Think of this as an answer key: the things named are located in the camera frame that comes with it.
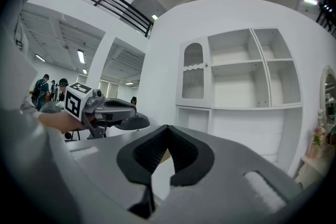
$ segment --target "ceiling light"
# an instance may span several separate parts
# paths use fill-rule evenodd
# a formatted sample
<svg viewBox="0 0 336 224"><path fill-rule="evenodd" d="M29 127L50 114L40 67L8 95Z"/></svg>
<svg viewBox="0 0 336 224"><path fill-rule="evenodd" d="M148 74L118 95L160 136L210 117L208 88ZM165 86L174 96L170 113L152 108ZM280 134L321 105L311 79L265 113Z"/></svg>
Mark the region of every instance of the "ceiling light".
<svg viewBox="0 0 336 224"><path fill-rule="evenodd" d="M43 62L45 62L46 60L45 59L43 59L40 55L37 55L37 54L35 54L35 56L38 58L38 59L40 59L41 61L43 61Z"/></svg>
<svg viewBox="0 0 336 224"><path fill-rule="evenodd" d="M307 2L309 4L317 5L318 1L317 0L304 0L304 2Z"/></svg>
<svg viewBox="0 0 336 224"><path fill-rule="evenodd" d="M85 63L84 62L84 52L82 50L77 50L78 53L78 57L81 63Z"/></svg>

